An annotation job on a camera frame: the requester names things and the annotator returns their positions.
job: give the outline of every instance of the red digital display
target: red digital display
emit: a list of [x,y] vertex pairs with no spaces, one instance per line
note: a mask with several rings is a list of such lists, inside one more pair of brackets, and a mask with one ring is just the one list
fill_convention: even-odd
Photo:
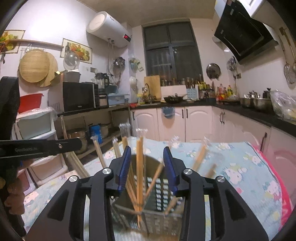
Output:
[[123,38],[125,38],[129,42],[131,41],[131,38],[128,35],[126,35],[126,34],[123,36]]

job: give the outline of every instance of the window pane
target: window pane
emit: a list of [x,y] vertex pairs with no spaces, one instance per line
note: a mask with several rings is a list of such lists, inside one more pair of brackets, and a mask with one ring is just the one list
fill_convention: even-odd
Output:
[[169,39],[166,30],[166,25],[145,29],[146,48],[157,48],[162,45],[168,45]]
[[171,60],[168,48],[147,51],[148,75],[159,75],[161,80],[171,80]]
[[189,23],[175,23],[168,26],[171,43],[194,42]]
[[173,48],[177,79],[191,77],[197,78],[202,74],[200,56],[195,46]]

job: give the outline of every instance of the window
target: window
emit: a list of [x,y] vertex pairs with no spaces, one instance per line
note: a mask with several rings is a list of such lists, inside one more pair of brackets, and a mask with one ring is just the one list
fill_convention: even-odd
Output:
[[199,51],[189,22],[144,28],[147,75],[161,80],[202,75]]

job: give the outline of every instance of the round bamboo cutting board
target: round bamboo cutting board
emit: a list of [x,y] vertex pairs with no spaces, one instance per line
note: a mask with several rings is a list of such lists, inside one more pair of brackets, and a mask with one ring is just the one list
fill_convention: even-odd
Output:
[[30,50],[20,60],[20,75],[27,82],[39,82],[47,76],[49,65],[46,52],[39,49]]
[[47,87],[54,78],[54,73],[58,70],[56,58],[48,52],[45,52],[49,58],[49,72],[48,75],[41,81],[37,82],[36,85],[39,87]]

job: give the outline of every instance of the finger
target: finger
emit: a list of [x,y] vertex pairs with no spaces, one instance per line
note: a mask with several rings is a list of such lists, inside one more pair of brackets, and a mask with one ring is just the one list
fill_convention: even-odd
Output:
[[11,194],[21,194],[23,192],[21,180],[17,178],[13,183],[8,185],[7,191]]
[[18,168],[18,170],[22,170],[22,169],[28,168],[33,162],[34,162],[33,159],[22,161],[21,162],[22,165]]
[[25,213],[25,206],[24,204],[18,206],[18,207],[12,207],[10,210],[9,210],[9,213],[12,214],[12,215],[22,215]]
[[21,193],[19,195],[10,194],[4,202],[6,207],[18,207],[24,203],[25,194]]
[[2,189],[5,186],[5,183],[5,180],[2,177],[0,177],[0,189]]

